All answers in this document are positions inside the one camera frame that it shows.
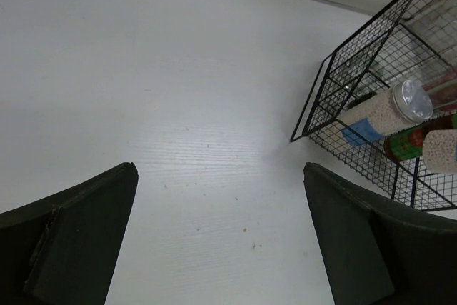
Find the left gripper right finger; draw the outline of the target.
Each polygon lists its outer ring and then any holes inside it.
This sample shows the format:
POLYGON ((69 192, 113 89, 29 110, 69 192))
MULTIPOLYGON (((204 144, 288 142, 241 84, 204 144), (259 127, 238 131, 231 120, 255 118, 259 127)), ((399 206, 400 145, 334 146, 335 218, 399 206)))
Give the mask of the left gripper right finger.
POLYGON ((335 304, 456 303, 456 220, 397 203, 316 163, 303 174, 335 304))

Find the clear square glass bottle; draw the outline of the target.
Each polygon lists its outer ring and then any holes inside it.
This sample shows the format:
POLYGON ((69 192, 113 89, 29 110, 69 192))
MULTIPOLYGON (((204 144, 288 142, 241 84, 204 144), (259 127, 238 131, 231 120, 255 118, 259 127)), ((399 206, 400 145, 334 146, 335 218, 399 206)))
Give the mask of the clear square glass bottle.
POLYGON ((456 50, 456 0, 433 1, 401 23, 416 56, 423 51, 446 55, 456 50))

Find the black-capped dark sauce bottle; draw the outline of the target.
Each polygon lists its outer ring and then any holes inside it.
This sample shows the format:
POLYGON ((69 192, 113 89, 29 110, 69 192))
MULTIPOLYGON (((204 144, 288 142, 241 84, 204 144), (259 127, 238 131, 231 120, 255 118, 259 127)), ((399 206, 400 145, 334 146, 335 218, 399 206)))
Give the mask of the black-capped dark sauce bottle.
POLYGON ((449 69, 443 76, 423 85, 434 111, 456 110, 456 70, 449 69))

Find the silver-lid salt shaker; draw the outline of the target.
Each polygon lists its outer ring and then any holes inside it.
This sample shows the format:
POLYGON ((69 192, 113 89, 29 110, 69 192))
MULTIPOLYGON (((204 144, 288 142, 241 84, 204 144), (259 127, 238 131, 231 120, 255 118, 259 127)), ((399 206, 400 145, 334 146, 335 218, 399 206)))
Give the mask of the silver-lid salt shaker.
POLYGON ((423 162, 432 173, 456 173, 456 130, 434 130, 423 141, 423 162))
POLYGON ((405 80, 338 116, 338 135, 360 146, 431 118, 433 105, 418 81, 405 80))

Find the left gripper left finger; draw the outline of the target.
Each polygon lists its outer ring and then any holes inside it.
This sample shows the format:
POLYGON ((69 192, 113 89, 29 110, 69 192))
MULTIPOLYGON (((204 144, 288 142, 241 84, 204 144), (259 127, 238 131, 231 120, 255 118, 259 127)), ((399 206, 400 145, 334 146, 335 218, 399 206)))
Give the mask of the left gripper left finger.
POLYGON ((104 304, 139 181, 124 162, 1 214, 2 304, 104 304))

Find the green-label brown sauce bottle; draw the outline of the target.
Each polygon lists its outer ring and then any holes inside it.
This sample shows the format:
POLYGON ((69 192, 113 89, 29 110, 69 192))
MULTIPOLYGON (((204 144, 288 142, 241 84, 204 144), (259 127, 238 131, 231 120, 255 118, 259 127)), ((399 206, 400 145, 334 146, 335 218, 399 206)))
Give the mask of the green-label brown sauce bottle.
POLYGON ((396 163, 413 159, 422 155, 423 140, 429 132, 449 129, 456 129, 456 114, 438 117, 387 137, 383 148, 387 157, 396 163))

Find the gold-capped oil dispenser bottle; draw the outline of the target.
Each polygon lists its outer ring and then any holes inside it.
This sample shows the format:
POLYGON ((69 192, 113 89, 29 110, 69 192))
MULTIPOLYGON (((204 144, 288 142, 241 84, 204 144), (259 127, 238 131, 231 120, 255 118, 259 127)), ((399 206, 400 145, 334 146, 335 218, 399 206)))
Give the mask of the gold-capped oil dispenser bottle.
POLYGON ((383 75, 384 68, 377 61, 373 61, 367 72, 361 77, 352 95, 349 96, 343 109, 352 109, 387 89, 388 86, 384 83, 383 75))

